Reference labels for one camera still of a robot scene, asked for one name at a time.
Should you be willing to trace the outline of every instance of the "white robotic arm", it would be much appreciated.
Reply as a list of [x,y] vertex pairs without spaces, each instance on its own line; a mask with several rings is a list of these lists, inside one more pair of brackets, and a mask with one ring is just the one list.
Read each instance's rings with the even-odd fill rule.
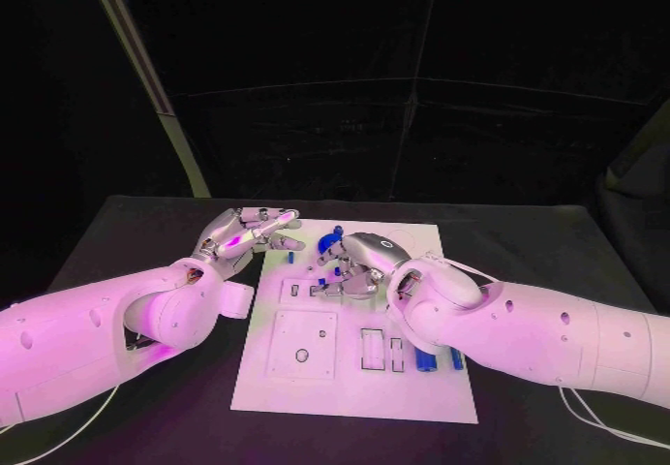
[[[274,230],[295,210],[227,210],[172,265],[45,294],[0,312],[0,427],[71,407],[197,346],[217,315],[244,318],[251,288],[224,281],[250,249],[300,250]],[[145,347],[125,341],[123,327]]]
[[423,352],[453,347],[524,380],[670,408],[668,318],[514,283],[479,288],[440,257],[411,260],[374,234],[345,236],[319,264],[332,259],[358,271],[336,284],[344,294],[360,298],[352,282],[364,281],[368,295],[387,286],[387,316]]

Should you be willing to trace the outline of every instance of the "black table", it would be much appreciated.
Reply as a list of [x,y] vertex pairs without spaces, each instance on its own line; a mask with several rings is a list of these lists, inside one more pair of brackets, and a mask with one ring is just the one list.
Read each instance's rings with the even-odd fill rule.
[[[652,312],[579,206],[110,197],[50,291],[188,256],[202,226],[231,206],[292,207],[303,218],[436,224],[445,256],[457,262],[502,280]],[[260,262],[256,258],[233,280],[254,286]],[[220,318],[200,346],[120,386],[87,429],[40,463],[668,463],[666,450],[583,424],[564,410],[554,387],[470,360],[476,425],[233,412],[246,327],[247,320]],[[0,463],[58,443],[104,396],[6,432]],[[613,394],[584,392],[584,398],[606,424],[670,442],[670,411]]]

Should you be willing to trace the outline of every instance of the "black tablecloth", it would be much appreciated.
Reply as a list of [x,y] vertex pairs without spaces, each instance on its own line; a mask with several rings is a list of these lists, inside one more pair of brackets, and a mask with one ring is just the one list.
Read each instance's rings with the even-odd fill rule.
[[[652,312],[579,206],[112,197],[50,291],[188,256],[202,226],[231,206],[290,207],[303,218],[436,224],[445,256],[501,280]],[[48,229],[57,233],[57,225]],[[254,258],[233,280],[254,286],[260,262]],[[87,429],[41,463],[668,463],[666,450],[622,441],[583,424],[564,410],[554,387],[518,380],[470,360],[476,425],[233,412],[246,327],[247,320],[220,318],[200,346],[120,386]],[[53,446],[103,398],[6,432],[0,463],[30,458]],[[670,411],[613,394],[586,392],[584,398],[606,424],[670,442]]]

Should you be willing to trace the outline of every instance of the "robotic hand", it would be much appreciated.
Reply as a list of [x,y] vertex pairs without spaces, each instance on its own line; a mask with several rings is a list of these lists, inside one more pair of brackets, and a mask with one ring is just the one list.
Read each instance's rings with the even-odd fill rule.
[[[251,250],[300,250],[276,233],[295,210],[226,210],[189,258],[45,294],[0,312],[0,427],[71,407],[197,346],[217,315],[244,318],[253,289],[224,280]],[[126,327],[142,335],[125,340]]]
[[411,344],[457,349],[481,365],[544,385],[615,392],[670,408],[670,318],[514,283],[478,287],[442,257],[411,260],[375,234],[341,238],[326,295],[368,298],[385,285],[385,314]]

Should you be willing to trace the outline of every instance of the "white board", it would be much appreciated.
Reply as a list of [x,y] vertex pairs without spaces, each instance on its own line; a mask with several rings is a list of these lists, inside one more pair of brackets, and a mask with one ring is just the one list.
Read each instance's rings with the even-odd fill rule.
[[292,263],[287,252],[264,254],[230,409],[476,423],[468,369],[455,370],[445,355],[436,371],[417,371],[384,293],[362,301],[309,296],[318,278],[338,280],[335,263],[315,265],[318,239],[335,225],[390,238],[413,258],[442,253],[433,225],[302,220],[285,232],[306,246]]

